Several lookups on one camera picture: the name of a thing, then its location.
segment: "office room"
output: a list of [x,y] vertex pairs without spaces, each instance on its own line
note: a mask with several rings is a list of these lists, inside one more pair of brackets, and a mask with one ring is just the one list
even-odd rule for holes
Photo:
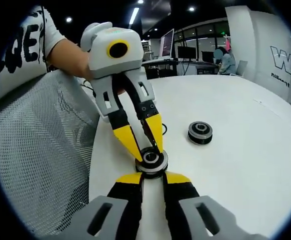
[[291,239],[291,1],[0,2],[2,22],[0,239]]

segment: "ball bearing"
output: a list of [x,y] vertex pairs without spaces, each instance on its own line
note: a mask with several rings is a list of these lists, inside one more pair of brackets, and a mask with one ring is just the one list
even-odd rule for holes
[[146,147],[141,151],[142,162],[135,159],[135,169],[143,173],[146,179],[155,179],[162,176],[168,168],[168,155],[165,151],[157,153],[154,147]]
[[191,142],[205,145],[212,140],[212,127],[203,121],[195,121],[189,125],[188,138]]

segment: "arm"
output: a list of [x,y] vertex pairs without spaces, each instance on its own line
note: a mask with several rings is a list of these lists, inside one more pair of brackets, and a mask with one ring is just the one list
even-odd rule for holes
[[88,67],[88,52],[83,52],[76,44],[60,34],[46,9],[44,9],[44,17],[47,61],[70,75],[92,79]]
[[70,75],[92,79],[88,67],[88,52],[83,52],[76,44],[68,39],[59,41],[48,55],[47,60],[53,66],[64,70]]
[[219,69],[219,72],[217,73],[218,75],[223,74],[229,68],[230,66],[229,60],[230,58],[228,55],[223,56],[221,68]]

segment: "desk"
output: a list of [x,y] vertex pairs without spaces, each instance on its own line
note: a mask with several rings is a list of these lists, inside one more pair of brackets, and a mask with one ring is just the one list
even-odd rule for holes
[[177,67],[178,76],[217,74],[218,65],[204,61],[181,61]]
[[[291,214],[291,106],[265,88],[237,76],[191,75],[151,81],[156,106],[168,127],[163,136],[168,170],[189,177],[235,214],[249,233],[273,236]],[[141,148],[150,143],[126,93],[120,96]],[[191,122],[213,128],[212,141],[194,145]],[[91,156],[89,200],[107,195],[117,178],[135,172],[133,157],[99,122]],[[166,240],[161,179],[145,180],[137,240]]]
[[177,60],[173,60],[173,58],[170,59],[155,59],[155,61],[145,61],[142,63],[142,66],[145,67],[145,71],[147,72],[147,76],[151,76],[151,78],[148,77],[148,79],[153,79],[153,78],[163,78],[163,77],[167,77],[166,75],[164,76],[160,76],[160,71],[159,73],[157,73],[156,75],[153,76],[153,74],[151,74],[150,69],[148,69],[148,67],[157,67],[160,65],[169,65],[172,66],[172,75],[170,76],[177,76],[177,65],[179,64],[179,62]]

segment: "gray gripper base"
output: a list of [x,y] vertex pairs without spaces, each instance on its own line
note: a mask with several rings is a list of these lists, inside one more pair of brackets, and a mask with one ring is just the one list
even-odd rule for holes
[[115,240],[127,203],[125,199],[98,196],[73,215],[71,224],[63,232],[42,239]]
[[[146,70],[143,66],[137,69],[125,71],[124,74],[132,83],[136,93],[139,96],[141,103],[155,99],[153,87],[147,79]],[[103,116],[107,116],[108,114],[119,110],[118,104],[116,102],[112,90],[112,81],[113,81],[112,75],[108,75],[90,81],[90,84],[96,94],[95,102]],[[104,94],[107,94],[108,96],[109,99],[108,106],[106,105]]]
[[179,201],[189,226],[191,240],[268,240],[237,226],[236,217],[209,196]]
[[124,72],[130,82],[133,84],[135,91],[137,92],[140,102],[144,103],[149,100],[155,100],[155,92],[151,83],[147,79],[146,69],[142,66],[138,69],[133,69]]

